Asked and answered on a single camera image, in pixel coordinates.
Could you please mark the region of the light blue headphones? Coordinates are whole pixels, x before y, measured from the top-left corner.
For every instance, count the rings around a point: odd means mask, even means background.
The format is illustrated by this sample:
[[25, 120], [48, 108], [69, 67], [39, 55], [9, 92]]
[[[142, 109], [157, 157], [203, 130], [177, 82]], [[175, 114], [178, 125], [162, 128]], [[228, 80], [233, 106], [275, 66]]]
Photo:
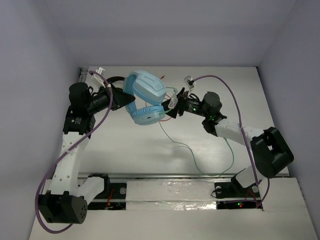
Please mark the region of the light blue headphones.
[[165, 117], [162, 102], [167, 90], [158, 77], [143, 70], [133, 71], [124, 80], [123, 92], [150, 104], [147, 107], [137, 108], [133, 101], [125, 106], [135, 124], [152, 125]]

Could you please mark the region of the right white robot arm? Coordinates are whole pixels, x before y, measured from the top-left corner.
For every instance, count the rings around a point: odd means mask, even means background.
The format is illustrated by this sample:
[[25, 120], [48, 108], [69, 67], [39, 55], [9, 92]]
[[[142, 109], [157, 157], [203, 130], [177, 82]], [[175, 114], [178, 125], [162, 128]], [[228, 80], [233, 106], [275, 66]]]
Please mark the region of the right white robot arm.
[[162, 102], [168, 116], [176, 118], [185, 112], [204, 117], [205, 131], [216, 137], [234, 141], [245, 146], [251, 155], [250, 166], [231, 179], [231, 192], [238, 197], [249, 191], [253, 184], [272, 179], [294, 161], [294, 155], [281, 132], [275, 127], [259, 129], [240, 125], [221, 113], [222, 103], [215, 92], [208, 91], [202, 100], [187, 96], [182, 89], [175, 98]]

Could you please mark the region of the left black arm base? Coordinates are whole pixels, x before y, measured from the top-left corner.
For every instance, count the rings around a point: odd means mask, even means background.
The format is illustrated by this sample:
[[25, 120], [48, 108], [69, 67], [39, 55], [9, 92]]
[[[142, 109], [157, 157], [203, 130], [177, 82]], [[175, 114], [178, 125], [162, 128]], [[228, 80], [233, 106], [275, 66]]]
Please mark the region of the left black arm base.
[[126, 182], [113, 182], [106, 173], [93, 173], [88, 178], [99, 177], [103, 179], [104, 189], [88, 205], [88, 210], [126, 210]]

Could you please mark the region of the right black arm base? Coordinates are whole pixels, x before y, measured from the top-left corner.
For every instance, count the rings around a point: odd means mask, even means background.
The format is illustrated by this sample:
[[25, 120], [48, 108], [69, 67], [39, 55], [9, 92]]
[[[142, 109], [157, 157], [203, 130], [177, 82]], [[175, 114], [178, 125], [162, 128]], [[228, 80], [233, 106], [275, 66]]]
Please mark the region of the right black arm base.
[[215, 182], [211, 197], [216, 200], [218, 210], [261, 209], [261, 195], [258, 186], [253, 183], [242, 187], [233, 176], [230, 181]]

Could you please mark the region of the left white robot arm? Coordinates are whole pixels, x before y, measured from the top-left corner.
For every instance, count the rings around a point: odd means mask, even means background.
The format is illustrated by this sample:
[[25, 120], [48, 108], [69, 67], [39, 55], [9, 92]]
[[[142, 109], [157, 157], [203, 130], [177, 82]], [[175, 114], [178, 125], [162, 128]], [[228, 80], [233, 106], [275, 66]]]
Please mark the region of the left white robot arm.
[[82, 224], [94, 198], [112, 195], [106, 173], [92, 173], [83, 184], [78, 183], [82, 154], [93, 132], [100, 126], [95, 114], [120, 109], [134, 100], [134, 96], [112, 84], [100, 87], [98, 92], [84, 82], [69, 87], [70, 106], [62, 130], [60, 157], [47, 174], [52, 178], [45, 193], [38, 193], [35, 198], [39, 219], [51, 224]]

